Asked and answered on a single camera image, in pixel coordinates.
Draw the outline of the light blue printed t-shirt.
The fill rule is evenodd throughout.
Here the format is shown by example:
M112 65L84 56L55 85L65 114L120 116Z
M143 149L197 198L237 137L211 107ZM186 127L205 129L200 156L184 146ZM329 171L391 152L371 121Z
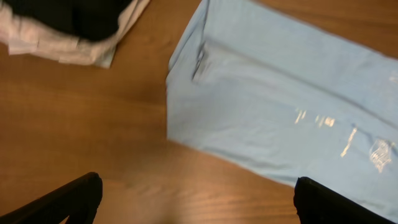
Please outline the light blue printed t-shirt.
M169 62L167 136L397 221L397 60L252 1L198 6Z

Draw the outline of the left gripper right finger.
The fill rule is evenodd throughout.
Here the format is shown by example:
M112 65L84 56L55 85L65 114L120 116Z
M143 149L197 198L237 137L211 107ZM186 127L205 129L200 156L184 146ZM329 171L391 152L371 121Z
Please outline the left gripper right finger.
M301 224L394 224L308 177L297 179L294 206Z

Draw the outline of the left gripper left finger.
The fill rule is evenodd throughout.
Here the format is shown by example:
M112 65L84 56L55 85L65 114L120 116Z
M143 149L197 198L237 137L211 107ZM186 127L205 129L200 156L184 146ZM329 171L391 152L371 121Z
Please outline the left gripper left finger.
M103 197L103 181L89 172L1 216L1 224L92 224Z

